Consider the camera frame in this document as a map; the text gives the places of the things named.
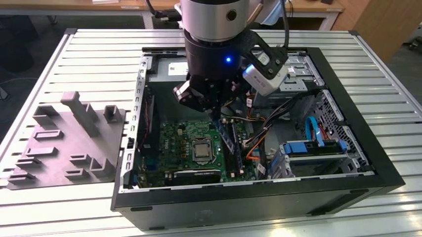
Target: wire bundle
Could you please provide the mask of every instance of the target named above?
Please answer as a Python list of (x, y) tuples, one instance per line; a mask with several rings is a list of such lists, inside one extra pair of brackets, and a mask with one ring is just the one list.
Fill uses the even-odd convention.
[(297, 101), (310, 95), (317, 95), (321, 92), (320, 89), (314, 89), (310, 90), (308, 92), (302, 92), (298, 93), (294, 97), (292, 97), (281, 106), (277, 107), (277, 109), (273, 111), (273, 113), (270, 114), (270, 116), (268, 117), (268, 119), (264, 122), (264, 125), (260, 129), (260, 131), (256, 133), (256, 135), (246, 140), (245, 145), (253, 143), (257, 139), (258, 142), (256, 143), (256, 145), (253, 146), (250, 152), (248, 153), (246, 158), (248, 159), (260, 159), (260, 157), (253, 157), (252, 153), (254, 151), (254, 149), (257, 148), (257, 146), (260, 145), (261, 142), (265, 141), (265, 137), (268, 136), (269, 130), (273, 127), (273, 123), (274, 121), (284, 116), (285, 114), (289, 113), (289, 111), (292, 110), (292, 108), (294, 107)]

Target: green circuit board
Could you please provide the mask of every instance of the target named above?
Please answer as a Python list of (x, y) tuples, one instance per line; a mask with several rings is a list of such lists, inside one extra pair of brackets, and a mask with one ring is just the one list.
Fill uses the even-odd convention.
[[(246, 128), (242, 122), (235, 123), (238, 139), (246, 139)], [(206, 142), (211, 144), (211, 160), (194, 161), (194, 145)], [(226, 174), (223, 141), (215, 126), (210, 121), (186, 121), (161, 124), (159, 156), (147, 161), (155, 169), (147, 170), (150, 187), (163, 187), (165, 172), (187, 169), (218, 169), (222, 171), (221, 182), (246, 181), (256, 179), (254, 164), (243, 159), (245, 174), (230, 177)]]

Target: wooden desk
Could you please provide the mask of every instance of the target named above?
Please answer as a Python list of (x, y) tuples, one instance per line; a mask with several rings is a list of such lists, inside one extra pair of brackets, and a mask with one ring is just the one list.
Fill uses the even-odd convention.
[[(181, 0), (151, 0), (157, 10), (174, 8)], [(330, 30), (345, 7), (321, 0), (292, 0), (294, 17), (325, 18), (320, 30)], [(93, 4), (91, 0), (0, 0), (0, 14), (7, 15), (139, 15), (146, 28), (153, 28), (151, 14), (143, 0), (121, 0), (121, 3)]]

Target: orange wire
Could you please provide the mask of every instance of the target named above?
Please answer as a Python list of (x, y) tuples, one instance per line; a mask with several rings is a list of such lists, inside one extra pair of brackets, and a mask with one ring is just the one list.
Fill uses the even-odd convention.
[(252, 157), (252, 153), (254, 151), (254, 149), (257, 148), (257, 146), (260, 145), (260, 143), (264, 141), (265, 137), (268, 136), (268, 133), (265, 134), (265, 136), (258, 140), (257, 144), (254, 145), (254, 147), (252, 148), (249, 154), (246, 155), (246, 159), (260, 159), (260, 157)]
[(322, 132), (324, 138), (325, 138), (325, 139), (329, 139), (329, 135), (328, 135), (328, 133), (326, 133), (326, 131), (325, 131), (325, 129), (324, 129), (324, 127), (322, 127), (322, 125), (318, 125), (318, 127), (320, 127), (320, 129), (321, 129), (321, 132)]

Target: desk leg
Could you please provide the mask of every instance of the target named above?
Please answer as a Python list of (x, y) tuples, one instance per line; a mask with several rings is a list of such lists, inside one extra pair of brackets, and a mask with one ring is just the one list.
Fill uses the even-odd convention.
[(154, 29), (153, 14), (149, 11), (142, 11), (142, 15), (143, 15), (146, 29)]
[(3, 88), (0, 87), (0, 102), (8, 100), (8, 93)]
[(337, 16), (338, 16), (338, 12), (332, 12), (326, 15), (326, 17), (322, 21), (322, 24), (320, 26), (321, 31), (330, 31), (332, 30)]
[(55, 24), (58, 24), (58, 21), (57, 21), (57, 16), (47, 16), (49, 18), (49, 21), (51, 22), (51, 25), (54, 26)]

